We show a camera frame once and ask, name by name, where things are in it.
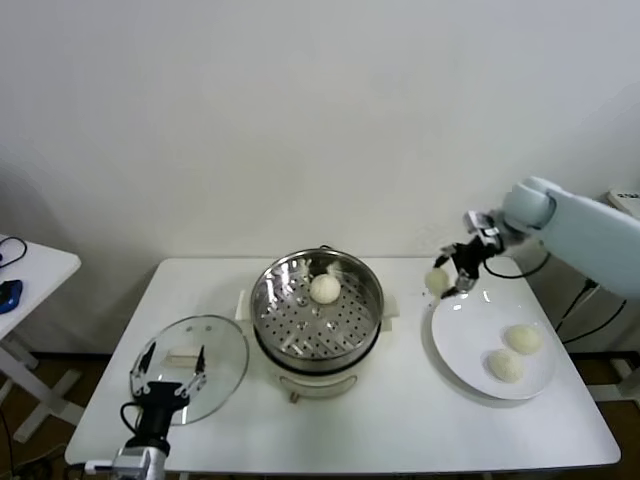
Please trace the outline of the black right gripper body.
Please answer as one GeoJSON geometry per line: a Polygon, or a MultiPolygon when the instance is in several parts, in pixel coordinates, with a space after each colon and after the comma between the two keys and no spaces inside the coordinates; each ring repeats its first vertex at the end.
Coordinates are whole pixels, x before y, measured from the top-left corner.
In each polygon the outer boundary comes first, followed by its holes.
{"type": "Polygon", "coordinates": [[[479,269],[485,260],[493,256],[493,245],[484,244],[480,238],[473,238],[469,243],[455,243],[451,259],[459,275],[465,273],[472,280],[479,278],[479,269]]]}

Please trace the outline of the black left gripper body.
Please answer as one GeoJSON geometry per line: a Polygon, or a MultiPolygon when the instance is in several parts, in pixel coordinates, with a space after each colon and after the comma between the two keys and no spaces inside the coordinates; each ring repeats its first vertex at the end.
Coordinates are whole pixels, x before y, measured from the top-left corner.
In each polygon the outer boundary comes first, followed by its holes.
{"type": "Polygon", "coordinates": [[[173,415],[190,404],[190,396],[176,382],[152,381],[135,397],[141,416],[136,436],[145,440],[165,440],[173,415]]]}

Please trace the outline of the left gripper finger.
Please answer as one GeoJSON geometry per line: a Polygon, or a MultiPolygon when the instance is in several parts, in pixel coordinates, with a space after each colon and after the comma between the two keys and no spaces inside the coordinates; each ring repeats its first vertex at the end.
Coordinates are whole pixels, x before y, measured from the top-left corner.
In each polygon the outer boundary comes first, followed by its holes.
{"type": "Polygon", "coordinates": [[[205,347],[201,346],[196,360],[194,374],[191,380],[181,388],[180,396],[182,398],[192,398],[204,387],[207,381],[205,368],[205,347]]]}
{"type": "Polygon", "coordinates": [[[129,372],[129,384],[133,396],[141,396],[147,385],[146,375],[156,348],[156,342],[149,342],[134,362],[129,372]]]}

